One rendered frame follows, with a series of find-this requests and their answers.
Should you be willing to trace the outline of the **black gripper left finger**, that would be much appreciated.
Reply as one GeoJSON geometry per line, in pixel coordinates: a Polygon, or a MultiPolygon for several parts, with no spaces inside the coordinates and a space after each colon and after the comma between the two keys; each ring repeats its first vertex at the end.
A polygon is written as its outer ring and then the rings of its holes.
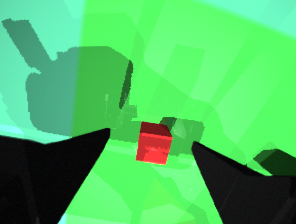
{"type": "Polygon", "coordinates": [[[109,138],[110,128],[46,144],[0,135],[0,172],[21,177],[32,224],[59,224],[109,138]]]}

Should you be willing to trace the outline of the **red block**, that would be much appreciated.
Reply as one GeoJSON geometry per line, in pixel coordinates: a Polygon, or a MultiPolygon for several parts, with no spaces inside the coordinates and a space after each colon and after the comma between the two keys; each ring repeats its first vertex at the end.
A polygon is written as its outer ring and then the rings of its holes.
{"type": "Polygon", "coordinates": [[[172,139],[167,125],[142,121],[135,161],[166,165],[172,139]]]}

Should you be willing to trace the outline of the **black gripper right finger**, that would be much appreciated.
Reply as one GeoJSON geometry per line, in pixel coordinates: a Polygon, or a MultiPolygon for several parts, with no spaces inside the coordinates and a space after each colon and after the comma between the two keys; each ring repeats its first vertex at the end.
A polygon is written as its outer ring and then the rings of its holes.
{"type": "Polygon", "coordinates": [[[223,224],[279,224],[296,201],[294,175],[263,175],[197,141],[191,150],[223,224]]]}

